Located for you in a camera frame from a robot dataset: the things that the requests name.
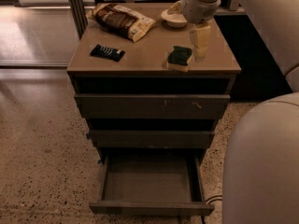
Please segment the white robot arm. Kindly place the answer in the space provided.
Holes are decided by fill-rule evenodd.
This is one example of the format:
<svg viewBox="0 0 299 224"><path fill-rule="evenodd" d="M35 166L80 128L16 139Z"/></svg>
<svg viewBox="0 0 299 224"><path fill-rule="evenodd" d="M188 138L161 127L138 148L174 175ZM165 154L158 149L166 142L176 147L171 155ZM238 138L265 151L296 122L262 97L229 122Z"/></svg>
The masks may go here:
<svg viewBox="0 0 299 224"><path fill-rule="evenodd" d="M222 224L299 224L299 0L238 0L292 91L254 106L228 142ZM190 23L220 0L180 0Z"/></svg>

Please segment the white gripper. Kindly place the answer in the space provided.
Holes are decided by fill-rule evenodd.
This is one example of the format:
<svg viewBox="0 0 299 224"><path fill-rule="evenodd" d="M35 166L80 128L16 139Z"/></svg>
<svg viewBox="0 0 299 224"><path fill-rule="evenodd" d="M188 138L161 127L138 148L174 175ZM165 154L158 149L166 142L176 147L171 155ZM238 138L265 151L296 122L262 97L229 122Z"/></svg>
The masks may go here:
<svg viewBox="0 0 299 224"><path fill-rule="evenodd" d="M206 56L211 33L210 24L206 21L213 18L220 4L221 0L180 0L167 10L168 15L182 12L187 22L200 23L190 31L195 58Z"/></svg>

